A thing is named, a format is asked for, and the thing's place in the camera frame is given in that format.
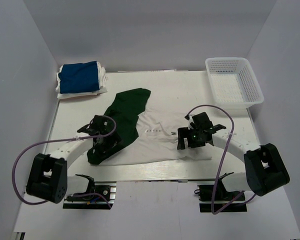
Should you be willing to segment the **white green raglan t shirt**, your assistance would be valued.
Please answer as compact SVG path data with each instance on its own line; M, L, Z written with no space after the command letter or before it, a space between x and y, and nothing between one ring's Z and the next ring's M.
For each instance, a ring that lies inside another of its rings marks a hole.
M209 161L212 156L204 148L178 150L178 128L188 122L179 112L158 111L147 108L151 91L135 88L119 92L105 115L121 141L108 149L109 136L101 139L88 150L87 160L91 165L118 166L147 164L172 160Z

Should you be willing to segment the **blue t shirt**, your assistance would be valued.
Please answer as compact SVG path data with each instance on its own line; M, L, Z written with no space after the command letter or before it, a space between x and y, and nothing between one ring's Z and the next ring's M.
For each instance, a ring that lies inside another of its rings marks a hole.
M80 94L100 90L97 61L64 64L58 73L61 94Z

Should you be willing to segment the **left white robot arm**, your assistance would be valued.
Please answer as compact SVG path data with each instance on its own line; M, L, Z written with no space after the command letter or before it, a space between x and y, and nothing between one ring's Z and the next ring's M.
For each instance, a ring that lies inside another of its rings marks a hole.
M64 145L48 153L37 154L31 166L26 193L55 204L65 197L95 196L93 178L83 174L68 176L68 168L85 152L104 154L114 148L121 138L117 123L109 116L95 115L89 124L77 131L73 138L64 139Z

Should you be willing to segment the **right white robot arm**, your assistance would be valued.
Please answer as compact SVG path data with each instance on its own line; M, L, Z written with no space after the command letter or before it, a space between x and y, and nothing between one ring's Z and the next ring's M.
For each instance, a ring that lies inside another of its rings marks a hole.
M178 150L200 148L206 144L225 150L244 163L245 171L221 178L216 195L226 200L234 192L250 191L264 196L290 182L290 176L277 147L259 145L231 133L224 125L214 125L206 112L186 115L187 127L177 130Z

